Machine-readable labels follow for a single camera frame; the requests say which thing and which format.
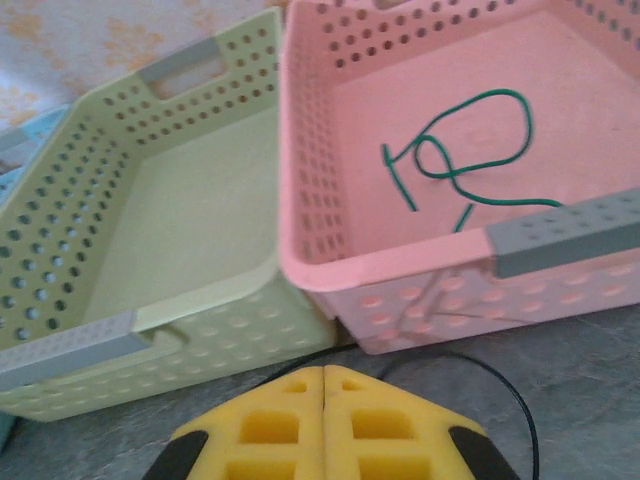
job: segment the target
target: green plastic basket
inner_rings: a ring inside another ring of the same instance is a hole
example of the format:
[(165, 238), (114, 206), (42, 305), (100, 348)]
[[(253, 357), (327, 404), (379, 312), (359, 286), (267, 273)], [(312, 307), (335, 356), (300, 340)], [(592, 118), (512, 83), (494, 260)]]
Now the green plastic basket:
[(0, 212), (1, 409), (54, 420), (334, 343), (278, 271), (280, 29), (265, 10), (75, 104)]

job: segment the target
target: gray basket handle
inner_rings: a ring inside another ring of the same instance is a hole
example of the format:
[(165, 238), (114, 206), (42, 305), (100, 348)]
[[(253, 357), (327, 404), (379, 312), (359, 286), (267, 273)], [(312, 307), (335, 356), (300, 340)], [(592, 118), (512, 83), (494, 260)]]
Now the gray basket handle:
[(640, 188), (487, 227), (496, 276), (537, 270), (640, 247)]
[(133, 331), (134, 321), (135, 312), (125, 312), (0, 350), (0, 391), (150, 348)]
[(209, 37), (172, 53), (137, 73), (149, 85), (212, 57), (222, 57), (222, 54), (215, 39)]

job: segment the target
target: basket handle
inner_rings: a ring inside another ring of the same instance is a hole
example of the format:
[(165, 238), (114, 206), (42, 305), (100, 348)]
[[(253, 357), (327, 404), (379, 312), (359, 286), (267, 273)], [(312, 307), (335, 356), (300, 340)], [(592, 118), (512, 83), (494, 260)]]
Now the basket handle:
[(138, 70), (137, 75), (151, 88), (155, 82), (184, 72), (205, 60), (216, 58), (222, 59), (223, 55), (216, 40), (209, 37)]

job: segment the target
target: blue plastic basket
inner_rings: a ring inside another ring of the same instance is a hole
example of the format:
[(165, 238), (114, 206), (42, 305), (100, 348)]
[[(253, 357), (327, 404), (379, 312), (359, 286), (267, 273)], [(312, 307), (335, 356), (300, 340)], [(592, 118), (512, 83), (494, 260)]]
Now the blue plastic basket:
[(14, 130), (0, 134), (0, 160), (2, 164), (19, 165), (6, 173), (0, 171), (0, 206), (8, 198), (31, 161), (55, 131), (69, 110), (62, 105), (28, 120)]

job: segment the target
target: basket bottom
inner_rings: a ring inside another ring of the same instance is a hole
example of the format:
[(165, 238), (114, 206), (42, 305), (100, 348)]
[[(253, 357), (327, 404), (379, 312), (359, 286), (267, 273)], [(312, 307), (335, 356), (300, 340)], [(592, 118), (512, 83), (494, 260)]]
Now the basket bottom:
[(147, 159), (85, 321), (249, 274), (275, 251), (278, 111)]
[[(418, 206), (412, 212), (380, 147), (388, 144), (392, 155), (399, 154), (438, 114), (497, 88), (528, 99), (533, 142), (512, 164), (461, 175), (466, 190), (492, 199), (574, 203), (640, 184), (634, 161), (640, 150), (638, 81), (556, 17), (539, 12), (336, 90), (341, 156), (350, 159), (343, 170), (354, 255), (453, 231), (469, 200), (449, 180), (420, 174), (409, 153), (396, 166)], [(514, 99), (492, 97), (446, 117), (430, 133), (461, 167), (515, 154), (525, 125)], [(446, 171), (432, 146), (425, 143), (421, 157), (430, 171)], [(545, 208), (476, 205), (465, 229)]]

